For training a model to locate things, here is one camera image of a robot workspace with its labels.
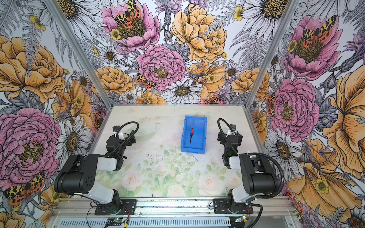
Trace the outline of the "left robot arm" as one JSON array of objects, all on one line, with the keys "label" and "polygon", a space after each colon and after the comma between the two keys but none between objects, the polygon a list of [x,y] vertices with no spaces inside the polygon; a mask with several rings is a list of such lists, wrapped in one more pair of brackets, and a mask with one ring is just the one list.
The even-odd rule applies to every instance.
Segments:
[{"label": "left robot arm", "polygon": [[55,179],[55,192],[83,196],[95,201],[106,213],[119,213],[123,209],[123,203],[118,191],[97,182],[96,174],[98,171],[111,172],[122,168],[126,159],[126,147],[136,142],[135,133],[133,130],[124,139],[114,133],[107,140],[105,155],[71,155]]}]

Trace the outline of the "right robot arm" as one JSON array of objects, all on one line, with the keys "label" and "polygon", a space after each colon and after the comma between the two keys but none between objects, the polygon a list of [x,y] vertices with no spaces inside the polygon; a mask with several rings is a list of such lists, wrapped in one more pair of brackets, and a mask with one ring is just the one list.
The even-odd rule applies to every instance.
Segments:
[{"label": "right robot arm", "polygon": [[270,199],[283,189],[283,179],[278,180],[271,165],[273,159],[262,153],[238,154],[242,136],[239,133],[219,132],[217,140],[224,145],[222,155],[226,168],[240,170],[242,183],[229,189],[226,201],[215,202],[217,214],[230,212],[251,213],[249,203],[256,199]]}]

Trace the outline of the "red handled screwdriver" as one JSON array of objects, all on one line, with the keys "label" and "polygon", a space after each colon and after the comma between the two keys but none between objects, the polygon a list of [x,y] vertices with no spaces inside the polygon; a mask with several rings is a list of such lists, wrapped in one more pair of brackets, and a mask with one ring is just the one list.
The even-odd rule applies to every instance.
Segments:
[{"label": "red handled screwdriver", "polygon": [[191,144],[191,142],[192,142],[193,135],[194,135],[194,129],[192,128],[191,131],[190,131],[190,141],[189,141],[189,144]]}]

